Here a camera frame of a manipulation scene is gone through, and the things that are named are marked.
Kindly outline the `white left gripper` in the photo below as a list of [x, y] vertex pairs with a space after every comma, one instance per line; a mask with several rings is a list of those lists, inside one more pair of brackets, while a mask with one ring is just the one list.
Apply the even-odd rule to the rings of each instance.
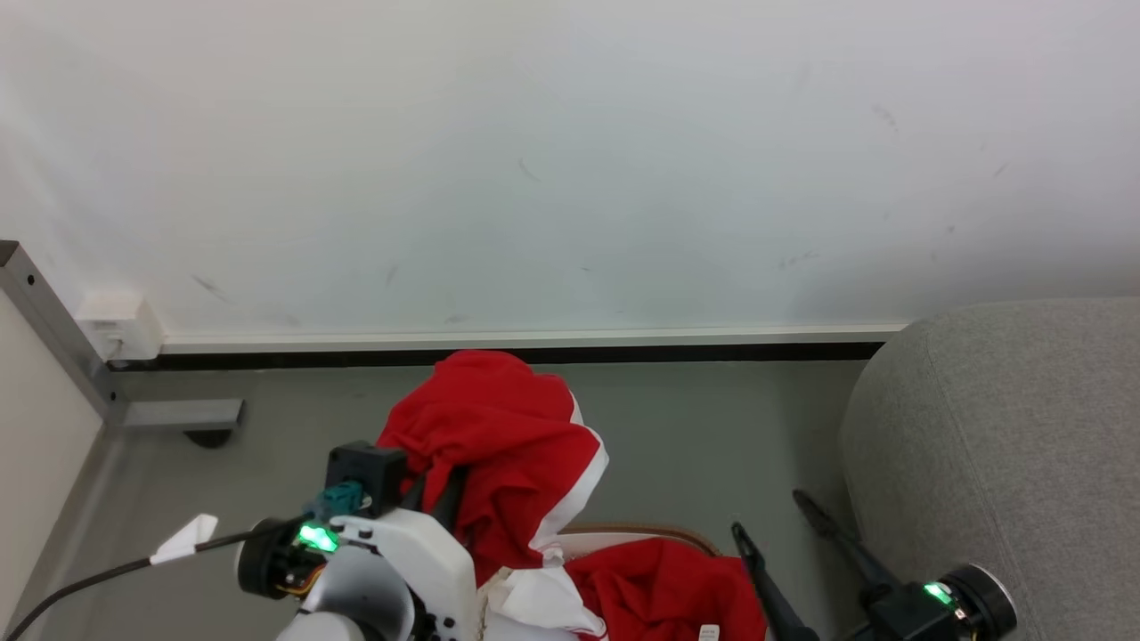
[[402, 508], [328, 524], [267, 519], [236, 555], [241, 591], [298, 601], [274, 641], [482, 641], [474, 563], [459, 532], [469, 466], [454, 466], [427, 516], [431, 459], [407, 459]]

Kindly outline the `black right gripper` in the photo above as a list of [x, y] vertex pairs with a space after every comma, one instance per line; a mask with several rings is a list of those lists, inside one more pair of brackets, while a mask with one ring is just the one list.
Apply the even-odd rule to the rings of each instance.
[[[897, 587], [896, 577], [860, 536], [844, 529], [808, 492], [793, 490], [793, 502], [815, 535], [834, 545], [860, 577], [860, 605], [868, 620], [834, 641], [1005, 641], [1018, 628], [1013, 597], [980, 565], [961, 563], [940, 579]], [[762, 602], [769, 641], [819, 641], [819, 633], [803, 624], [769, 577], [765, 557], [744, 525], [730, 524], [730, 535]]]

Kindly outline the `red and white garment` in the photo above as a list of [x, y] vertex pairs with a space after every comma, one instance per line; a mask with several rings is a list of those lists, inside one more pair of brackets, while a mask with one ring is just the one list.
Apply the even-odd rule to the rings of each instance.
[[427, 503], [469, 466], [459, 533], [484, 612], [482, 641], [767, 641], [732, 555], [640, 539], [565, 559], [557, 544], [609, 455], [557, 375], [507, 352], [453, 352], [390, 411], [378, 446], [431, 459]]

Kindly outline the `white laundry basket brown rim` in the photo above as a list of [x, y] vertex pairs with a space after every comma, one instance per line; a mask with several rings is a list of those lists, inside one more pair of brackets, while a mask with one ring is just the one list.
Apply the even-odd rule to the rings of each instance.
[[571, 524], [559, 532], [557, 542], [565, 559], [593, 553], [640, 539], [671, 539], [695, 547], [702, 555], [720, 555], [720, 550], [705, 536], [689, 529], [656, 524]]

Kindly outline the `white baseboard strip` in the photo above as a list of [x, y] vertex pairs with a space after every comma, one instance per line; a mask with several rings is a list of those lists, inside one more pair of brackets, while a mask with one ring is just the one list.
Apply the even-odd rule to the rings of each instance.
[[606, 328], [606, 331], [508, 331], [365, 334], [168, 334], [160, 354], [229, 352], [420, 352], [457, 349], [610, 348], [675, 344], [856, 344], [895, 336], [905, 323], [728, 328]]

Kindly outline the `grey fabric sofa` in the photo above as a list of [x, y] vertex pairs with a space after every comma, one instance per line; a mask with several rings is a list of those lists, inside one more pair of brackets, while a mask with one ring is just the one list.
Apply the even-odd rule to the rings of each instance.
[[901, 579], [977, 563], [1021, 641], [1140, 641], [1140, 297], [917, 320], [860, 373], [839, 443]]

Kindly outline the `beige partition panel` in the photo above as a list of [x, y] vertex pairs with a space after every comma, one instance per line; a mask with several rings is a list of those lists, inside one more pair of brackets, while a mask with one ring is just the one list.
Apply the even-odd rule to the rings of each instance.
[[0, 291], [0, 628], [52, 535], [101, 417]]

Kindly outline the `white wall socket box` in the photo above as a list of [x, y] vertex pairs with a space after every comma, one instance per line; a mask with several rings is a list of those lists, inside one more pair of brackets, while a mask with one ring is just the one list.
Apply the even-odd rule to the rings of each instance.
[[132, 292], [101, 292], [85, 297], [75, 323], [103, 362], [150, 362], [166, 340], [145, 297]]

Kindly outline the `grey metal partition frame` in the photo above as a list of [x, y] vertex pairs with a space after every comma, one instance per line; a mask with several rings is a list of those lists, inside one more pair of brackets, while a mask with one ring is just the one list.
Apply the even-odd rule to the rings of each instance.
[[70, 497], [46, 539], [44, 551], [32, 573], [21, 603], [5, 628], [16, 628], [26, 610], [36, 607], [68, 581], [85, 532], [101, 505], [111, 474], [119, 469], [127, 444], [135, 435], [184, 433], [189, 430], [241, 429], [244, 401], [197, 399], [197, 401], [131, 401], [105, 362], [89, 344], [68, 308], [52, 292], [44, 274], [25, 248], [15, 240], [0, 240], [0, 291], [23, 313], [36, 336], [48, 346], [70, 380], [85, 395], [101, 417]]

